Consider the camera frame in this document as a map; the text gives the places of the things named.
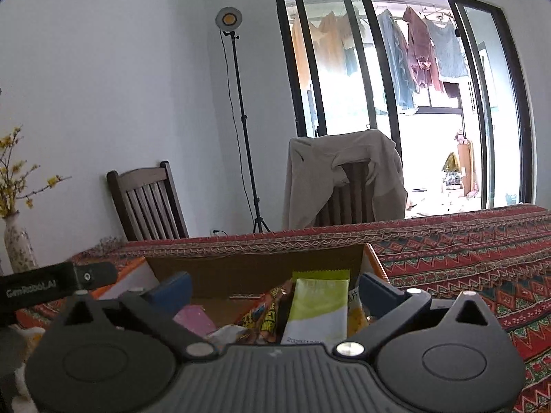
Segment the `pink snack packet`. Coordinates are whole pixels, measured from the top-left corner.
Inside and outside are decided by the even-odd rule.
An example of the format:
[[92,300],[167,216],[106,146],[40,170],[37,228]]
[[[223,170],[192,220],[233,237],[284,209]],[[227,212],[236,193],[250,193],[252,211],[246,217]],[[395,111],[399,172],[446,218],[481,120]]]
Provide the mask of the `pink snack packet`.
[[217,330],[214,322],[200,305],[187,305],[180,309],[173,320],[200,337],[206,337]]

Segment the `green white snack packet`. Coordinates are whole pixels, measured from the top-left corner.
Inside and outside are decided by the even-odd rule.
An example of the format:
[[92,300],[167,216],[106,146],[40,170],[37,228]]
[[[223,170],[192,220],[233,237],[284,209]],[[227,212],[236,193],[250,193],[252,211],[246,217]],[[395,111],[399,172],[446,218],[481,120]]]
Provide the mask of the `green white snack packet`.
[[346,338],[350,270],[295,271],[290,314],[281,343],[323,344],[327,349]]

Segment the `red cartoon snack bag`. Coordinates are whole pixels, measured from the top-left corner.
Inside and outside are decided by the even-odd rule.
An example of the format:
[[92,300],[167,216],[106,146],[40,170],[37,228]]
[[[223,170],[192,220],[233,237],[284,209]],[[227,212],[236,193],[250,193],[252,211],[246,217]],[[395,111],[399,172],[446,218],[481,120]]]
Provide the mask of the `red cartoon snack bag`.
[[235,325],[245,328],[237,335],[239,344],[278,344],[281,342],[294,295],[294,282],[287,280],[256,301]]

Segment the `floral ceramic vase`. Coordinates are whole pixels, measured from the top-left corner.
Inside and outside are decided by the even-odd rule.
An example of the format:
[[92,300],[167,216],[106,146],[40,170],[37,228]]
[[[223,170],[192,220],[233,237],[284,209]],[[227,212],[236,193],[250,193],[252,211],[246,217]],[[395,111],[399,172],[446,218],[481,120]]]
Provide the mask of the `floral ceramic vase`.
[[4,218],[4,242],[8,259],[14,273],[32,271],[38,268],[29,236],[19,222],[19,212]]

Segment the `orange cardboard box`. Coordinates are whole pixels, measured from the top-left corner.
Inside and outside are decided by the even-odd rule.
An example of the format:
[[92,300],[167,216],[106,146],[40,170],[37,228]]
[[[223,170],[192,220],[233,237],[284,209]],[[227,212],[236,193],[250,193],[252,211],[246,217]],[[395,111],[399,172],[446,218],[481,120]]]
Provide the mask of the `orange cardboard box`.
[[264,241],[132,242],[104,256],[73,257],[76,264],[110,261],[118,280],[92,291],[96,299],[112,299],[132,288],[151,288],[179,271],[193,282],[194,304],[202,306],[217,326],[245,313],[252,300],[283,284],[294,272],[347,269],[350,283],[367,271],[387,280],[363,242]]

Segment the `dark wooden chair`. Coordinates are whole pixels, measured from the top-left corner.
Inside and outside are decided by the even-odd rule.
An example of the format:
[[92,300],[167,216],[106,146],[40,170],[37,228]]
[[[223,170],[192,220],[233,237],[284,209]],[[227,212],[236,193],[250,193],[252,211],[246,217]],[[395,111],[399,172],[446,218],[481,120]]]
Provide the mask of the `dark wooden chair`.
[[189,237],[168,160],[157,167],[110,171],[106,182],[129,242]]

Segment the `yellow flower branches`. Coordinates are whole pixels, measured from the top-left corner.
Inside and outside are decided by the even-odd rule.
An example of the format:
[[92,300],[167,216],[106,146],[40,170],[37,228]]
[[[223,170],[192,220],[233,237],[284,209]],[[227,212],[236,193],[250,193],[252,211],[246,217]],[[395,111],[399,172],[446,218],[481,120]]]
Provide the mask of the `yellow flower branches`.
[[28,185],[29,176],[40,169],[37,163],[28,164],[26,159],[16,159],[15,150],[21,140],[21,126],[1,137],[1,217],[8,218],[18,212],[23,203],[28,209],[34,208],[34,198],[60,183],[68,181],[71,176],[55,174],[50,176],[40,187],[32,189]]

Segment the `patterned red tablecloth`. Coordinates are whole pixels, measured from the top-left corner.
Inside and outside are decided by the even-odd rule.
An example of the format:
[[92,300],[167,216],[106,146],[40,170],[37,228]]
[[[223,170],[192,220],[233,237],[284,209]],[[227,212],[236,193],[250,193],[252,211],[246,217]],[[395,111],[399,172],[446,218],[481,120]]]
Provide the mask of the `patterned red tablecloth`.
[[48,412],[546,412],[550,213],[532,204],[403,221],[153,242],[363,242],[385,282],[432,297],[368,358],[228,344],[181,358],[119,297],[70,296],[24,372]]

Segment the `chair with beige jacket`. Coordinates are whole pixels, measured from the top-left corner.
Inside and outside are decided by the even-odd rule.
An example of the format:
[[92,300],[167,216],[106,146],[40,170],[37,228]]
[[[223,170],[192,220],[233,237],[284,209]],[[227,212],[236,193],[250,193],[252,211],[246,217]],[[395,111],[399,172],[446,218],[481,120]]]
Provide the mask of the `chair with beige jacket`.
[[289,141],[282,229],[313,226],[336,188],[352,183],[345,167],[356,164],[365,170],[360,187],[374,221],[403,219],[408,194],[402,159],[391,138],[372,129]]

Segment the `hanging pink shirt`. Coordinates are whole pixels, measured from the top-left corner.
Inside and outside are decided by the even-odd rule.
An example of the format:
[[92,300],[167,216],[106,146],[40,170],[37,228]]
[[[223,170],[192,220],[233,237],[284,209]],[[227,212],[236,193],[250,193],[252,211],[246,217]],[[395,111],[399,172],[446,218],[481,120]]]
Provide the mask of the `hanging pink shirt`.
[[403,19],[408,26],[407,57],[415,83],[419,88],[433,87],[441,92],[443,84],[439,79],[438,64],[428,26],[411,7],[406,8]]

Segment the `black framed sliding door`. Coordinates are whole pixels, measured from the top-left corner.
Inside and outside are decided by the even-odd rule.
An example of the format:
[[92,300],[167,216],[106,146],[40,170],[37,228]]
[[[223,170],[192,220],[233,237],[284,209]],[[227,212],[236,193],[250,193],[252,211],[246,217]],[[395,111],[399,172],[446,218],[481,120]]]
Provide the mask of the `black framed sliding door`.
[[532,202],[528,95],[501,9],[476,0],[275,0],[297,133],[377,129],[406,215]]

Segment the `hanging blue garment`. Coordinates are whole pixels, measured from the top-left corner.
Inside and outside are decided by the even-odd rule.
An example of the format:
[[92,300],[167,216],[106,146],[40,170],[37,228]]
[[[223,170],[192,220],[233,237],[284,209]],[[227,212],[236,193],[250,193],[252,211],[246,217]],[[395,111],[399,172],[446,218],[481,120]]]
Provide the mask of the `hanging blue garment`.
[[398,110],[403,113],[412,111],[417,108],[414,101],[417,86],[409,67],[404,34],[388,9],[381,12],[377,20],[386,49]]

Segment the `hanging grey blue shirt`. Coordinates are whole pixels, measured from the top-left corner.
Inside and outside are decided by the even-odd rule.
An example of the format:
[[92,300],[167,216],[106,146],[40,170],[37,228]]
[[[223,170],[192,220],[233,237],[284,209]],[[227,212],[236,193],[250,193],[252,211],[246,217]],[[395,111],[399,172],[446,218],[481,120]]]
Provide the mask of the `hanging grey blue shirt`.
[[461,50],[455,25],[451,21],[439,26],[426,19],[430,39],[433,41],[435,59],[438,64],[439,78],[446,82],[456,82],[467,77],[469,72]]

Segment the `studio light on stand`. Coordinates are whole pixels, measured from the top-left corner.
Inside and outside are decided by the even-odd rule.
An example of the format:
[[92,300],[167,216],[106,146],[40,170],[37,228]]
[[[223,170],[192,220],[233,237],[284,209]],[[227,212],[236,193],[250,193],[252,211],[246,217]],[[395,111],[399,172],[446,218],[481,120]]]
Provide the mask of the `studio light on stand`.
[[[241,11],[234,7],[224,7],[220,9],[215,17],[215,24],[219,29],[219,36],[220,36],[220,41],[222,43],[222,49],[223,49],[224,60],[226,65],[228,98],[232,109],[232,120],[235,120],[235,107],[233,106],[233,101],[232,101],[232,90],[231,90],[230,73],[229,73],[229,60],[228,60],[228,53],[225,46],[225,38],[230,38],[230,42],[231,42],[232,64],[233,64],[233,71],[235,72],[235,88],[237,91],[237,99],[239,103],[239,113],[240,113],[240,121],[242,126],[242,137],[243,137],[243,142],[240,142],[240,140],[238,139],[239,133],[236,133],[236,138],[238,139],[237,144],[238,144],[238,155],[240,159],[240,172],[242,176],[242,184],[244,187],[244,192],[246,195],[249,212],[251,214],[252,225],[253,225],[252,231],[254,234],[256,234],[256,233],[270,232],[270,229],[269,229],[269,226],[267,226],[266,222],[264,221],[263,217],[261,216],[261,201],[257,191],[254,165],[253,165],[253,159],[251,155],[249,135],[248,135],[248,116],[245,111],[245,105],[244,105],[244,99],[243,99],[242,82],[241,82],[241,76],[240,76],[240,68],[239,68],[237,45],[236,45],[236,42],[239,39],[237,30],[241,26],[242,22],[243,22],[243,15]],[[244,152],[247,157],[250,190],[247,190],[245,188],[246,184],[245,184],[245,177],[243,174],[243,155],[242,155],[243,150],[241,146],[245,147]]]

